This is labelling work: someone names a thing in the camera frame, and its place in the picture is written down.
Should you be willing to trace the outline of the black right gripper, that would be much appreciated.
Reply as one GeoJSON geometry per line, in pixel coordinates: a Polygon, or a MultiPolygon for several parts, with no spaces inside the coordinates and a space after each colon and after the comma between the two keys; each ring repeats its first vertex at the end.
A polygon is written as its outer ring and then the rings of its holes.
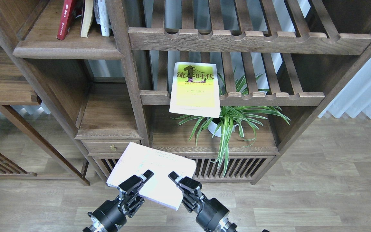
{"type": "Polygon", "coordinates": [[[205,232],[236,232],[237,225],[229,221],[229,210],[216,198],[202,194],[202,184],[172,171],[168,175],[183,193],[182,203],[189,213],[196,212],[196,222],[205,232]]]}

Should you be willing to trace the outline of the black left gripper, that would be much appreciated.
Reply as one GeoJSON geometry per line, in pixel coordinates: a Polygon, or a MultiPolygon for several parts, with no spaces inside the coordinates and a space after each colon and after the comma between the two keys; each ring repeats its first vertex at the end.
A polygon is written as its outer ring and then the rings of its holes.
{"type": "Polygon", "coordinates": [[[126,216],[132,218],[144,203],[139,196],[143,185],[154,175],[146,170],[142,175],[132,175],[118,185],[119,196],[113,201],[105,201],[94,212],[88,212],[92,225],[83,229],[83,232],[118,232],[126,223],[126,216]]]}

